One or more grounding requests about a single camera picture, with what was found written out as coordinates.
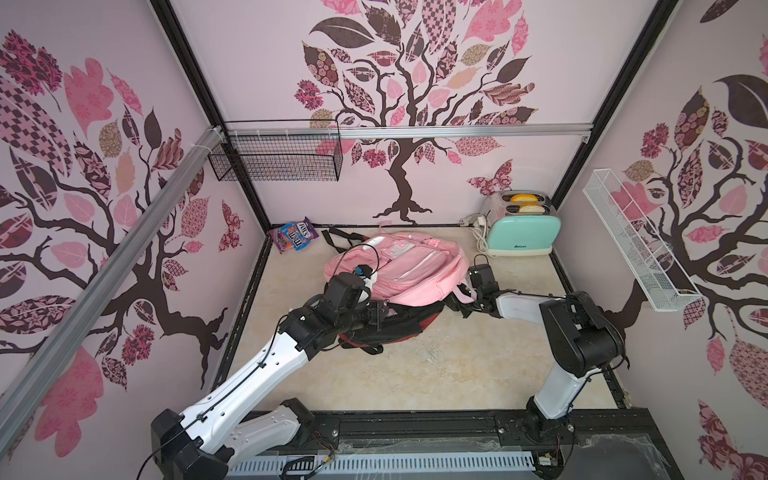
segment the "floor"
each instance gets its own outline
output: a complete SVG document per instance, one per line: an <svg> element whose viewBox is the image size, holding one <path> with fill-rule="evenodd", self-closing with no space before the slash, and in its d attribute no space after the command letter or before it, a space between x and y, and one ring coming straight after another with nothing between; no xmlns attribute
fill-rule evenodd
<svg viewBox="0 0 768 480"><path fill-rule="evenodd" d="M376 228L344 230L366 236L376 233ZM410 230L459 243L470 261L477 253L467 228ZM346 242L337 240L339 245ZM230 374L264 346L288 309L323 291L323 266L335 255L322 237L300 251L280 254L272 247ZM490 263L502 289L564 293L548 256L499 257ZM424 333L385 345L380 355L357 349L320 353L280 383L256 409L271 410L293 397L312 410L524 409L553 363L543 326L483 313L463 319L445 308ZM574 407L614 409L616 404L598 375L585 386Z"/></svg>

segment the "wire basket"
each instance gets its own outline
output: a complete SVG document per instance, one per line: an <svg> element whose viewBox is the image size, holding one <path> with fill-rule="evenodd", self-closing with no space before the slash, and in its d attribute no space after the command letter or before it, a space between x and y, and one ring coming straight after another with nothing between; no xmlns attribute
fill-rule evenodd
<svg viewBox="0 0 768 480"><path fill-rule="evenodd" d="M230 144L216 146L208 160L219 180L237 180L237 170L242 170L252 181L338 181L343 159L339 126L335 122L330 128L325 126L317 129L249 128L243 133L230 131Z"/></svg>
<svg viewBox="0 0 768 480"><path fill-rule="evenodd" d="M677 312L702 297L654 223L610 168L592 173L584 195L608 228L654 310Z"/></svg>

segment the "butterfly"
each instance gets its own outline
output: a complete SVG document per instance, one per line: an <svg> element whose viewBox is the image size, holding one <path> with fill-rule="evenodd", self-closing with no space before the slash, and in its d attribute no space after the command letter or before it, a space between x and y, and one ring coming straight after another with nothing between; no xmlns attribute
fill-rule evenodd
<svg viewBox="0 0 768 480"><path fill-rule="evenodd" d="M512 183L511 178L509 178L511 172L512 161L507 160L498 168L496 175L494 175L493 178L474 177L467 180L467 183L473 187L479 188L481 194L490 197L496 193L497 189L506 190L506 188L509 187Z"/></svg>
<svg viewBox="0 0 768 480"><path fill-rule="evenodd" d="M221 236L219 242L219 251L223 252L229 247L235 248L240 245L240 235L237 234L237 231L243 221L232 213L232 209L224 200L221 201L221 211L224 214L224 221L227 222L227 232Z"/></svg>

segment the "cable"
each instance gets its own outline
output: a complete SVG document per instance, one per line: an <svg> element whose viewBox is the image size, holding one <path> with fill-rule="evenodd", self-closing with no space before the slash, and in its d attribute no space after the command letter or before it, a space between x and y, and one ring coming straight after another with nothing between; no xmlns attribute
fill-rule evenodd
<svg viewBox="0 0 768 480"><path fill-rule="evenodd" d="M269 347L269 348L266 350L266 355L264 355L264 357L261 359L261 361L260 361L260 362L258 362L258 363L257 363L257 365L256 365L255 367L253 367L253 370L251 370L250 372L248 372L248 375L246 375L246 376L245 376L245 378L243 378L242 380L240 380L240 382L239 382L237 385L235 385L235 386L234 386L234 388L232 388L232 389L231 389L229 392L225 393L225 394L224 394L224 396L223 396L223 397L221 397L220 399L218 399L218 400L217 400L217 401L216 401L216 402L215 402L215 403L214 403L212 406L208 407L208 408L207 408L207 409L206 409L204 412L197 414L197 416L195 417L195 420L193 420L192 422L190 422L190 424L189 424L189 425L187 425L186 427L184 427L184 428L183 428L183 429L182 429L180 432L178 432L176 435L172 436L172 437L171 437L170 439L168 439L167 441L163 442L163 444L162 444L162 445L160 445L159 447L157 447L157 448L154 450L154 452L152 452L151 454L149 454L149 456L148 456L148 457L147 457L147 458L144 460L144 462L141 464L141 467L139 468L139 472L136 474L136 480L139 480L139 478L141 477L141 473L144 471L144 467L145 467L145 466L147 466L147 463L148 463L148 462L150 461L150 459L151 459L151 458L154 456L154 454L158 453L160 450L162 450L162 449L163 449L163 447L165 447L166 445L168 445L169 443L171 443L172 441L174 441L174 440L175 440L175 439L176 439L176 438L177 438L179 435L181 435L182 433L186 432L186 431L187 431L187 429L189 429L189 428L190 428L192 425L194 425L195 423L197 423L197 422L204 422L204 421L205 421L205 418L206 418L206 417L205 417L205 415L206 415L208 412L210 412L211 410L215 409L215 408L216 408L216 407L217 407L217 406L218 406L220 403L222 403L222 402L225 400L225 398L226 398L226 397L230 396L230 395L232 394L232 392L234 392L235 390L237 390L238 388L240 388L240 386L241 386L241 385L243 385L243 383L244 383L246 380L248 380L248 378L249 378L251 375L253 375L253 374L254 374L254 373L255 373L255 372L256 372L256 371L257 371L259 368L263 368L263 366L264 366L264 360L266 360L266 359L267 359L267 357L269 357L270 353L272 352L272 346L275 344L275 337L277 337L277 330L280 328L280 323L281 323L281 322L282 322L284 319L286 319L287 317L288 317L288 315L286 314L286 315L283 315L283 316L281 316L281 317L280 317L280 319L279 319L279 320L277 320L277 325L275 325L275 333L272 335L272 341L270 342L270 347Z"/></svg>

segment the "white wire basket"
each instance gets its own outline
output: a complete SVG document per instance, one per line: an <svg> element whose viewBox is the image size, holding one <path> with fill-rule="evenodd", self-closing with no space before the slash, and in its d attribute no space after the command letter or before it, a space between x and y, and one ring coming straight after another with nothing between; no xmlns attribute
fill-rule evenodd
<svg viewBox="0 0 768 480"><path fill-rule="evenodd" d="M610 168L592 172L584 195L603 220L654 310L677 312L701 298L671 248ZM675 275L677 284L670 279L673 269L682 272Z"/></svg>

